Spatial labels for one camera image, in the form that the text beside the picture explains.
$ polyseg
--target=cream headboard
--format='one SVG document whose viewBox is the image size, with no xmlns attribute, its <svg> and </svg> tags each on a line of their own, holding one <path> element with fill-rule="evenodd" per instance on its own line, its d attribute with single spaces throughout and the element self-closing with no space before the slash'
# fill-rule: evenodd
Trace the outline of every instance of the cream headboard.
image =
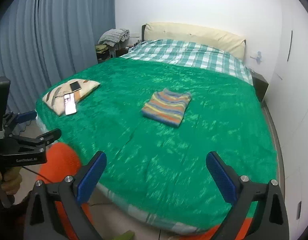
<svg viewBox="0 0 308 240">
<path fill-rule="evenodd" d="M 147 23 L 144 40 L 160 39 L 205 44 L 229 52 L 241 60 L 244 58 L 245 38 L 222 30 L 182 23 Z"/>
</svg>

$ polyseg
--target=hand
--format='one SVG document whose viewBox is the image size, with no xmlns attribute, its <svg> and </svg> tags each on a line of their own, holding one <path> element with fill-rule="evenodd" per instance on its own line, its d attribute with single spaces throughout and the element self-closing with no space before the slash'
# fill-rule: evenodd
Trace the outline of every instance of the hand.
<svg viewBox="0 0 308 240">
<path fill-rule="evenodd" d="M 22 176 L 20 175 L 21 167 L 13 167 L 7 170 L 3 175 L 4 181 L 2 182 L 2 190 L 7 195 L 15 195 L 20 189 Z"/>
</svg>

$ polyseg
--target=patterned pillow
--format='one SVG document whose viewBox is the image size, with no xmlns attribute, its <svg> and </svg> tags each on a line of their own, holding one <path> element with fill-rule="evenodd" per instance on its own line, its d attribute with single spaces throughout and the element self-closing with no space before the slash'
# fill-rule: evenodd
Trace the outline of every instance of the patterned pillow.
<svg viewBox="0 0 308 240">
<path fill-rule="evenodd" d="M 74 78 L 49 91 L 45 96 L 43 96 L 42 100 L 57 115 L 64 113 L 65 107 L 63 96 L 72 92 L 70 84 L 75 81 L 77 81 L 81 86 L 80 90 L 74 92 L 75 102 L 79 102 L 84 99 L 100 85 L 100 83 L 93 80 Z"/>
</svg>

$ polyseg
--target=orange object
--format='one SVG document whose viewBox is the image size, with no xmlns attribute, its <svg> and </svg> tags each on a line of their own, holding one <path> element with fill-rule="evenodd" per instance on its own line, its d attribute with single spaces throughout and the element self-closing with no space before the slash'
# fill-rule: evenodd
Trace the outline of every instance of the orange object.
<svg viewBox="0 0 308 240">
<path fill-rule="evenodd" d="M 246 218 L 243 225 L 241 226 L 241 229 L 238 232 L 238 235 L 236 236 L 235 240 L 242 240 L 248 231 L 248 228 L 252 222 L 252 218 Z M 212 227 L 210 230 L 208 230 L 203 235 L 199 236 L 181 236 L 179 240 L 210 240 L 212 236 L 216 233 L 217 229 L 220 225 Z"/>
<path fill-rule="evenodd" d="M 67 175 L 75 175 L 82 166 L 76 152 L 71 147 L 61 142 L 51 146 L 46 152 L 46 158 L 47 163 L 41 166 L 39 174 L 45 176 L 52 182 L 59 182 Z M 41 179 L 46 184 L 49 183 L 49 181 L 41 176 L 37 176 L 37 179 Z M 67 218 L 62 203 L 55 202 L 55 205 L 67 236 L 70 240 L 78 240 Z M 82 204 L 82 209 L 89 221 L 93 223 L 88 204 Z"/>
</svg>

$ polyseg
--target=cable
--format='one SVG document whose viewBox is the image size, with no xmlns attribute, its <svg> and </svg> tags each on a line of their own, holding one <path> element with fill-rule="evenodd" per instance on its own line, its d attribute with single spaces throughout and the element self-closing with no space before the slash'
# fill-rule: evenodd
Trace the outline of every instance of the cable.
<svg viewBox="0 0 308 240">
<path fill-rule="evenodd" d="M 23 168 L 23 169 L 26 169 L 26 170 L 28 170 L 28 171 L 30 171 L 30 172 L 33 172 L 33 173 L 35 173 L 35 174 L 38 175 L 38 176 L 41 176 L 43 179 L 46 179 L 49 183 L 53 183 L 53 182 L 51 182 L 48 178 L 46 178 L 45 176 L 39 174 L 39 173 L 36 172 L 36 171 L 32 171 L 31 169 L 26 168 L 25 166 L 22 166 L 22 168 Z"/>
<path fill-rule="evenodd" d="M 27 124 L 27 122 L 25 122 L 25 128 L 24 128 L 24 130 L 21 130 L 21 131 L 18 133 L 18 135 L 20 135 L 21 132 L 25 132 L 26 127 L 28 127 L 28 126 L 31 124 L 31 122 L 32 122 L 32 120 L 30 120 L 30 123 L 29 123 L 29 124 Z"/>
<path fill-rule="evenodd" d="M 90 207 L 92 206 L 99 206 L 99 205 L 111 205 L 113 202 L 108 202 L 108 203 L 95 203 L 95 204 L 88 204 Z"/>
</svg>

